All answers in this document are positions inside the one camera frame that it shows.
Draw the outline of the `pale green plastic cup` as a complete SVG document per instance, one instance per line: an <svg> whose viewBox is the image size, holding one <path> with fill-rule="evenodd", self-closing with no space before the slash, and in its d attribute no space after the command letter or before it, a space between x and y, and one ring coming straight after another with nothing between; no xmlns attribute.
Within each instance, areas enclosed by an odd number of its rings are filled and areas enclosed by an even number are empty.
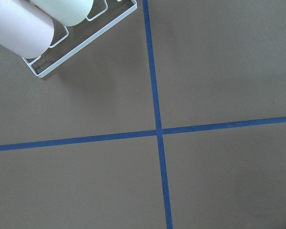
<svg viewBox="0 0 286 229"><path fill-rule="evenodd" d="M31 2L61 24L75 26L86 19L94 0L31 0Z"/></svg>

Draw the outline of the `pink plastic cup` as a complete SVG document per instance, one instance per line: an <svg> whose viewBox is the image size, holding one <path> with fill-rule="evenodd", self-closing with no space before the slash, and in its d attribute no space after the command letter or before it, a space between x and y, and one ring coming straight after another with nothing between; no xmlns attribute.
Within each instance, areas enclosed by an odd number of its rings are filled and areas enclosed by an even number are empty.
<svg viewBox="0 0 286 229"><path fill-rule="evenodd" d="M33 59L41 56L54 37L52 18L25 0L0 0L0 45Z"/></svg>

